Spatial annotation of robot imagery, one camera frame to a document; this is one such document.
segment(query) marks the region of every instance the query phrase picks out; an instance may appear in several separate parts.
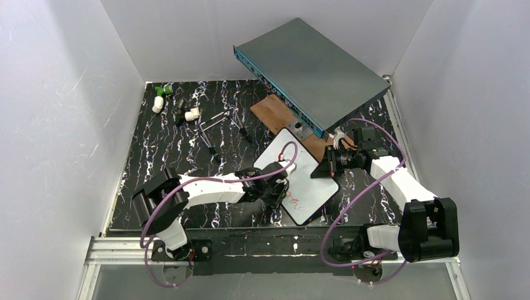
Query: white pipe fitting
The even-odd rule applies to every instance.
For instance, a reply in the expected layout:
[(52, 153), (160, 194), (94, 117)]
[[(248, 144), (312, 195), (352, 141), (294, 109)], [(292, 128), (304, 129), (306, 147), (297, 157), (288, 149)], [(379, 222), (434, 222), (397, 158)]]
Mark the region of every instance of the white pipe fitting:
[(184, 114), (184, 117), (188, 122), (199, 119), (199, 116), (201, 116), (201, 112), (199, 111), (198, 107), (194, 107)]
[(156, 96), (154, 98), (154, 104), (152, 105), (152, 111), (157, 114), (162, 111), (162, 108), (164, 107), (164, 98), (161, 96)]

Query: cable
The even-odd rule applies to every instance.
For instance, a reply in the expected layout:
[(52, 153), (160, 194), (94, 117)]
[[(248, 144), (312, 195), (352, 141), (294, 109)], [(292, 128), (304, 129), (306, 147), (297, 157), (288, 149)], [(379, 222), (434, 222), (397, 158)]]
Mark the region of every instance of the cable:
[[(333, 221), (333, 223), (327, 229), (326, 234), (324, 235), (324, 239), (322, 240), (322, 243), (320, 244), (320, 253), (319, 253), (319, 255), (320, 255), (320, 258), (322, 259), (322, 262), (324, 262), (324, 264), (326, 264), (326, 265), (328, 265), (330, 267), (336, 267), (336, 268), (346, 268), (346, 267), (351, 267), (351, 266), (357, 266), (357, 265), (364, 264), (364, 263), (369, 262), (369, 261), (373, 261), (374, 259), (382, 258), (383, 256), (392, 253), (392, 251), (386, 251), (386, 252), (383, 252), (383, 253), (378, 254), (376, 256), (372, 256), (370, 258), (363, 259), (363, 260), (360, 260), (360, 261), (351, 262), (351, 263), (348, 263), (348, 264), (334, 264), (332, 262), (327, 261), (326, 258), (324, 257), (324, 248), (326, 247), (326, 242), (328, 241), (329, 236), (331, 235), (331, 232), (333, 231), (335, 226), (337, 226), (339, 221), (344, 217), (344, 215), (347, 213), (347, 211), (350, 208), (352, 208), (352, 206), (357, 202), (357, 200), (359, 200), (361, 197), (363, 197), (364, 194), (366, 194), (370, 189), (372, 189), (373, 187), (379, 185), (379, 183), (381, 183), (381, 181), (385, 180), (387, 177), (389, 177), (390, 175), (394, 174), (397, 169), (403, 167), (405, 165), (405, 162), (408, 159), (408, 156), (407, 156), (406, 152), (403, 150), (403, 148), (392, 137), (392, 135), (390, 133), (388, 133), (388, 131), (386, 131), (380, 125), (378, 125), (378, 124), (376, 124), (376, 123), (374, 123), (372, 121), (369, 121), (369, 120), (366, 120), (366, 119), (359, 119), (359, 118), (353, 118), (353, 119), (350, 119), (350, 121), (365, 122), (365, 123), (368, 123), (368, 124), (374, 126), (375, 128), (378, 128), (379, 130), (381, 130), (384, 134), (386, 134), (388, 136), (388, 138), (392, 141), (392, 143), (394, 143), (397, 146), (397, 148), (399, 149), (399, 152), (401, 152), (401, 155), (403, 156), (403, 160), (401, 162), (399, 162), (399, 164), (397, 165), (397, 167), (395, 169), (387, 172), (385, 175), (383, 175), (379, 179), (375, 180), (372, 184), (370, 184), (365, 189), (363, 189), (355, 198), (353, 198), (353, 200), (339, 213), (339, 216), (335, 219), (335, 221)], [(396, 271), (396, 273), (391, 275), (391, 277), (387, 278), (385, 281), (382, 281), (382, 282), (386, 282), (387, 280), (393, 278), (399, 271), (401, 271), (401, 269), (404, 267), (404, 265), (405, 264), (403, 264)]]
[(147, 270), (147, 273), (149, 274), (149, 277), (154, 281), (154, 283), (158, 284), (159, 286), (162, 286), (164, 288), (176, 288), (180, 285), (182, 285), (183, 283), (185, 283), (191, 276), (189, 276), (188, 278), (184, 279), (183, 281), (179, 282), (179, 283), (176, 283), (176, 284), (164, 284), (164, 283), (161, 283), (159, 282), (153, 275), (153, 273), (151, 272), (151, 268), (149, 268), (149, 264), (148, 264), (148, 255), (149, 255), (149, 244), (151, 244), (151, 242), (153, 241), (153, 239), (155, 238), (155, 235), (151, 235), (149, 237), (149, 240), (147, 241), (146, 244), (144, 244), (144, 240), (147, 236), (147, 231), (149, 230), (149, 227), (151, 226), (151, 224), (153, 223), (153, 220), (154, 218), (156, 217), (156, 215), (158, 214), (158, 212), (160, 212), (160, 210), (162, 209), (162, 207), (178, 192), (180, 191), (184, 186), (187, 186), (188, 184), (190, 183), (194, 183), (196, 181), (202, 181), (202, 180), (207, 180), (207, 181), (215, 181), (217, 183), (244, 183), (246, 181), (254, 181), (254, 180), (259, 180), (259, 179), (262, 179), (262, 178), (268, 178), (268, 177), (271, 177), (273, 175), (276, 175), (276, 174), (279, 174), (283, 171), (285, 171), (288, 167), (290, 167), (293, 163), (294, 163), (294, 160), (296, 159), (296, 156), (298, 155), (298, 145), (293, 142), (293, 141), (289, 141), (287, 142), (281, 152), (280, 152), (280, 156), (283, 155), (283, 152), (285, 151), (285, 149), (287, 148), (287, 146), (289, 145), (293, 145), (294, 146), (294, 155), (292, 156), (292, 159), (291, 161), (289, 161), (287, 163), (286, 166), (282, 167), (281, 169), (278, 169), (274, 172), (270, 172), (269, 174), (264, 174), (264, 175), (260, 175), (260, 176), (256, 176), (256, 177), (250, 177), (250, 178), (244, 178), (244, 179), (230, 179), (230, 180), (223, 180), (223, 179), (219, 179), (219, 178), (213, 178), (213, 177), (197, 177), (197, 178), (194, 178), (192, 180), (189, 180), (189, 181), (186, 181), (182, 184), (180, 184), (179, 186), (175, 187), (171, 192), (169, 192), (169, 194), (166, 195), (166, 197), (164, 197), (164, 199), (162, 199), (162, 201), (160, 201), (160, 203), (156, 206), (156, 208), (154, 209), (154, 211), (152, 212), (152, 214), (150, 215), (149, 219), (147, 220), (147, 222), (145, 223), (144, 225), (144, 229), (142, 230), (142, 235), (140, 236), (140, 248), (145, 248), (146, 252), (145, 252), (145, 255), (144, 255), (144, 262), (145, 262), (145, 265), (146, 265), (146, 270)]

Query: wooden board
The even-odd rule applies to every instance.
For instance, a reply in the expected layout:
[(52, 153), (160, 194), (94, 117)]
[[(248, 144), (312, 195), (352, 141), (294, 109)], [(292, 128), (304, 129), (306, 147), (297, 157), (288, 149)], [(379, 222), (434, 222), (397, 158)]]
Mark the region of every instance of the wooden board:
[[(291, 110), (275, 95), (268, 95), (250, 107), (250, 110), (274, 135), (277, 135), (282, 128), (287, 127), (290, 122), (296, 119)], [(346, 140), (353, 144), (349, 137), (346, 137)], [(303, 140), (302, 144), (318, 161), (321, 161), (326, 145), (333, 145), (333, 139), (329, 138), (327, 142), (324, 142), (312, 134)]]

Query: black mount bracket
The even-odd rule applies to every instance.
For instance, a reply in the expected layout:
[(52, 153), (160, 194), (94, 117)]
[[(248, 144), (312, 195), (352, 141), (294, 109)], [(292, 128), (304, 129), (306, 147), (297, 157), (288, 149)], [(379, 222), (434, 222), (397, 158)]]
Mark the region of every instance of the black mount bracket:
[(390, 155), (384, 143), (377, 139), (375, 127), (359, 127), (353, 129), (353, 143), (357, 149), (339, 149), (326, 146), (324, 157), (311, 178), (335, 178), (344, 173), (345, 169), (361, 168), (370, 173), (372, 160)]
[(456, 204), (451, 198), (406, 203), (397, 241), (410, 263), (457, 256), (460, 243)]
[[(175, 169), (167, 167), (134, 192), (132, 206), (140, 220), (140, 226), (145, 225), (165, 195), (180, 185), (180, 179)], [(178, 191), (171, 197), (155, 217), (147, 230), (147, 235), (156, 234), (168, 228), (188, 204), (188, 197), (189, 194), (184, 191)]]

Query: white plastic connector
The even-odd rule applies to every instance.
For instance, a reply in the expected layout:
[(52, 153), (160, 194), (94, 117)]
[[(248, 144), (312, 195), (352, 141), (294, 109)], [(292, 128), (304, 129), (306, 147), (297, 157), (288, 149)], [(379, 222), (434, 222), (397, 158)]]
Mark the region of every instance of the white plastic connector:
[(184, 117), (188, 122), (199, 119), (199, 116), (201, 116), (201, 112), (198, 107), (194, 107), (184, 114)]
[(161, 96), (156, 96), (154, 98), (154, 104), (152, 105), (152, 111), (157, 114), (162, 111), (162, 108), (164, 107), (164, 98)]
[(333, 147), (339, 149), (339, 141), (346, 137), (346, 134), (341, 130), (340, 127), (335, 128), (334, 137), (333, 137)]

